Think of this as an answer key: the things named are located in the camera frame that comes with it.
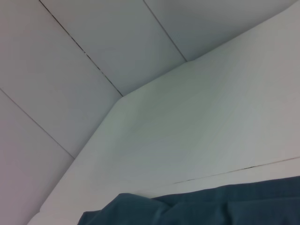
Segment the teal blue t-shirt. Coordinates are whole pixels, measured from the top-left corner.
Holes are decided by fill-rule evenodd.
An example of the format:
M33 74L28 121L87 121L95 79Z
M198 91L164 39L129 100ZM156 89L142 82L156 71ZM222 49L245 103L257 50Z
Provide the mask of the teal blue t-shirt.
M124 193L78 225L300 225L300 176L156 198Z

